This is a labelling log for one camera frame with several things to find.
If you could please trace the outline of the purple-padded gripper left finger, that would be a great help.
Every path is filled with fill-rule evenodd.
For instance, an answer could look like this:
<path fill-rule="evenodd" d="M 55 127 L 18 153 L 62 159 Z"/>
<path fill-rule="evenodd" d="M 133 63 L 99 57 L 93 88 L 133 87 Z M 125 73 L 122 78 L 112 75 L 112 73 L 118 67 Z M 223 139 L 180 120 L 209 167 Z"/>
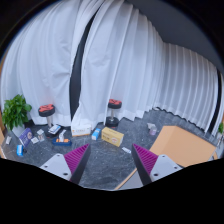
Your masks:
<path fill-rule="evenodd" d="M 57 153 L 46 161 L 41 169 L 78 184 L 88 162 L 91 146 L 85 144 L 65 155 Z"/>

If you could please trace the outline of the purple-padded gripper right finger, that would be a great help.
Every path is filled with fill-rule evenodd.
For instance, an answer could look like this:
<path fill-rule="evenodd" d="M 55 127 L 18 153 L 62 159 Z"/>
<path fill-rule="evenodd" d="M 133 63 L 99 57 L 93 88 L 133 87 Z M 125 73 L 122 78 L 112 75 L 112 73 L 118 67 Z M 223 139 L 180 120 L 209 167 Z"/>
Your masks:
<path fill-rule="evenodd" d="M 137 144 L 132 145 L 131 154 L 143 185 L 181 170 L 181 167 L 167 155 L 156 155 Z"/>

